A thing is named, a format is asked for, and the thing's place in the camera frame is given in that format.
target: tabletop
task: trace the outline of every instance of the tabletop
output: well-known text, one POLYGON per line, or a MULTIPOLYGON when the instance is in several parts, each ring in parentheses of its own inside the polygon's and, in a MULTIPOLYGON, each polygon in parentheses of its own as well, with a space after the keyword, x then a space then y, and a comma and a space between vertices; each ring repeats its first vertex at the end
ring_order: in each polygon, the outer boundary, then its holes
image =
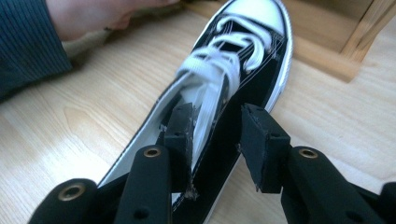
MULTIPOLYGON (((144 16, 65 48, 71 72, 0 104, 0 223, 26 223, 72 178, 98 182, 173 80, 208 19, 187 10, 144 16)), ((325 153, 344 177, 378 193, 396 180, 396 20, 350 83, 293 60, 271 115, 293 146, 325 153)), ((209 223, 285 223, 279 195, 256 192, 243 158, 209 223)))

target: human hand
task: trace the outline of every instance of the human hand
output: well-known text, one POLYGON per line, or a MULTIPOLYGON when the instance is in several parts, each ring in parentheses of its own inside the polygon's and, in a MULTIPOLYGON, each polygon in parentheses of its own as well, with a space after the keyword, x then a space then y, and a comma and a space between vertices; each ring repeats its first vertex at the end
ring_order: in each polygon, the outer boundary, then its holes
POLYGON ((178 0, 46 0, 49 15, 62 41, 88 32, 124 29, 134 12, 145 7, 164 7, 178 0))

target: dark blue sleeve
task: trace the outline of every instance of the dark blue sleeve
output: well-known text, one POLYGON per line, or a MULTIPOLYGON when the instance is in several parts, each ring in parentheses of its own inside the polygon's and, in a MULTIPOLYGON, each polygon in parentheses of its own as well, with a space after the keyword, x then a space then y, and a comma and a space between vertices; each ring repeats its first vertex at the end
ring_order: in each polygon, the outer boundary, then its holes
POLYGON ((71 67, 45 0, 0 0, 0 99, 71 67))

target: black sneaker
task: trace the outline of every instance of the black sneaker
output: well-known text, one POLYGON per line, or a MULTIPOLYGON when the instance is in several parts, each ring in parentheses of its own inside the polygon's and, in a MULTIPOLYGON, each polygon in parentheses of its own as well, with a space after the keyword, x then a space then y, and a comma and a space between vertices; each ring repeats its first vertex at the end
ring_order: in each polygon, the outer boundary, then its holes
POLYGON ((190 186, 172 195, 173 220, 204 222, 240 155, 241 106, 272 109, 285 87, 291 53, 290 19, 280 1, 226 3, 99 187, 127 174, 136 151, 158 143, 172 110, 191 103, 190 186))

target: shoelace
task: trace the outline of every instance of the shoelace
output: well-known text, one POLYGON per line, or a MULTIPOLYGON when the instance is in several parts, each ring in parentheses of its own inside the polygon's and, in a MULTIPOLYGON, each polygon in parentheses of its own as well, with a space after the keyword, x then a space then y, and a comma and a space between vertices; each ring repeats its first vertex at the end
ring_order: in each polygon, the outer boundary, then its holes
POLYGON ((256 69, 262 63, 264 52, 271 48, 272 38, 268 31, 259 25, 237 16, 222 18, 216 27, 217 32, 224 29, 228 22, 236 22, 252 34, 231 32, 213 38, 205 47, 196 49, 184 61, 177 71, 177 77, 191 76, 191 81, 181 92, 186 102, 192 102, 199 110, 193 133, 192 167, 195 167, 205 142, 212 128, 213 120, 220 100, 222 83, 228 79, 228 101, 237 91, 240 84, 240 59, 238 52, 220 50, 224 43, 230 43, 245 49, 253 44, 251 56, 244 62, 247 72, 256 69))

